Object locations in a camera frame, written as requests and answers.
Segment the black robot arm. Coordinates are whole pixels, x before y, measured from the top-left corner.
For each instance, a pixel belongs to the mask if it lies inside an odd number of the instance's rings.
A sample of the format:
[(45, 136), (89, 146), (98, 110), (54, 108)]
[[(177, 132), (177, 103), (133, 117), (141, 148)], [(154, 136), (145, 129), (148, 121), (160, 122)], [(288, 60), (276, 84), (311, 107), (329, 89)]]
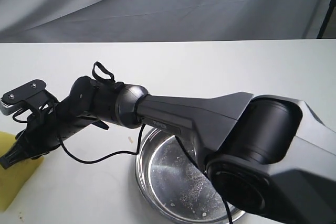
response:
[(282, 223), (335, 223), (335, 132), (304, 101), (246, 92), (154, 96), (87, 76), (58, 101), (45, 86), (34, 80), (3, 95), (3, 114), (31, 110), (3, 168), (54, 151), (91, 124), (149, 125), (190, 141), (197, 168), (233, 206)]

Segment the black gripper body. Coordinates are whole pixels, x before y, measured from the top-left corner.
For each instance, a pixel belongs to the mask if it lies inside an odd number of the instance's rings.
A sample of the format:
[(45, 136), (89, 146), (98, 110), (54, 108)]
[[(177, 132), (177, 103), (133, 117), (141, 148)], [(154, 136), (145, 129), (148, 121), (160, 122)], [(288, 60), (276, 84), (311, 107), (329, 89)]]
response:
[(87, 112), (79, 112), (79, 107), (65, 98), (45, 115), (42, 123), (28, 123), (16, 142), (17, 160), (36, 158), (47, 154), (89, 125), (105, 129), (105, 123)]

